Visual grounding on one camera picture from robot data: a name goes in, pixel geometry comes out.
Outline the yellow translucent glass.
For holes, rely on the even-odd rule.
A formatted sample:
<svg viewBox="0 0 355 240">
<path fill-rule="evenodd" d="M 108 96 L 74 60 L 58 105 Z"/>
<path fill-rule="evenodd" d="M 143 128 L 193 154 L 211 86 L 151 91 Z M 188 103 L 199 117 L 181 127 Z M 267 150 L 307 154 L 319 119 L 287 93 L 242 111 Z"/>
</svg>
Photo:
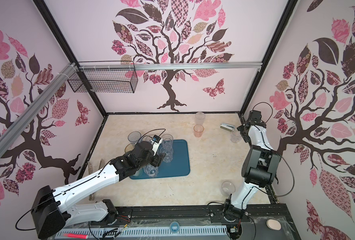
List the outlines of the yellow translucent glass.
<svg viewBox="0 0 355 240">
<path fill-rule="evenodd" d="M 125 153 L 131 152 L 133 149 L 135 148 L 135 144 L 134 143 L 130 143 L 125 147 Z"/>
</svg>

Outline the tall blue translucent cup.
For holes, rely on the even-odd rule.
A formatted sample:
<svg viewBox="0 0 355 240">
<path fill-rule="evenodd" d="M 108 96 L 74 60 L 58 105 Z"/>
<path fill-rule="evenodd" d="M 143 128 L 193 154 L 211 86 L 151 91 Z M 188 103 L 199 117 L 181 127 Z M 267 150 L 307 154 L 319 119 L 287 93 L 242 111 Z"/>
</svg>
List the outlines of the tall blue translucent cup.
<svg viewBox="0 0 355 240">
<path fill-rule="evenodd" d="M 128 135 L 128 141 L 131 143 L 131 144 L 136 144 L 139 142 L 139 140 L 141 139 L 142 137 L 142 134 L 139 132 L 139 131 L 134 131 L 134 132 L 131 132 L 129 135 Z"/>
</svg>

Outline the dark teal plastic tray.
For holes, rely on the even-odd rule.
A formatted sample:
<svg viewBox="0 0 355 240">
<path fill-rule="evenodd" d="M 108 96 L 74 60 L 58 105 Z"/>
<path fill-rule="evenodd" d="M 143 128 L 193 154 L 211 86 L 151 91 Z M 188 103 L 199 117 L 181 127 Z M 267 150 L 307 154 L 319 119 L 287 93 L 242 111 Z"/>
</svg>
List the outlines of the dark teal plastic tray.
<svg viewBox="0 0 355 240">
<path fill-rule="evenodd" d="M 132 180 L 184 177 L 190 173 L 189 153 L 186 140 L 174 140 L 173 159 L 170 163 L 163 162 L 155 177 L 150 177 L 141 169 L 139 176 L 130 176 Z"/>
</svg>

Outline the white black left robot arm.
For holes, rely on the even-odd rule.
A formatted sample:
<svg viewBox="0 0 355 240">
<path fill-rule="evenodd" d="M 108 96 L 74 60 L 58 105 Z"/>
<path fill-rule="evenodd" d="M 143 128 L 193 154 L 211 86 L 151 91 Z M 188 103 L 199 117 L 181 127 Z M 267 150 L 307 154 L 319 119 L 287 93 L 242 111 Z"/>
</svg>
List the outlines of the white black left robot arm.
<svg viewBox="0 0 355 240">
<path fill-rule="evenodd" d="M 80 180 L 55 189 L 50 186 L 39 189 L 31 209 L 38 238 L 49 238 L 67 225 L 103 220 L 110 212 L 107 204 L 102 208 L 83 205 L 80 214 L 73 214 L 71 210 L 85 197 L 133 176 L 143 167 L 159 167 L 165 157 L 157 153 L 162 142 L 161 137 L 154 136 L 150 141 L 135 144 L 132 151 L 110 160 L 102 169 Z"/>
</svg>

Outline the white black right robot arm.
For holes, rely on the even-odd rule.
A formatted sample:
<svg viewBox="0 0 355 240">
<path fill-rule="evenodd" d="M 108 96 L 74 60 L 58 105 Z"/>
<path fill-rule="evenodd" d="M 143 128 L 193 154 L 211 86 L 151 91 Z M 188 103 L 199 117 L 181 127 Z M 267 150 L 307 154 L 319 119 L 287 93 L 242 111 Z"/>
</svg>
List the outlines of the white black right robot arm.
<svg viewBox="0 0 355 240">
<path fill-rule="evenodd" d="M 260 111 L 250 111 L 246 122 L 237 130 L 250 149 L 241 169 L 243 183 L 224 202 L 223 215 L 229 222 L 241 219 L 254 194 L 272 184 L 281 160 L 268 142 Z"/>
</svg>

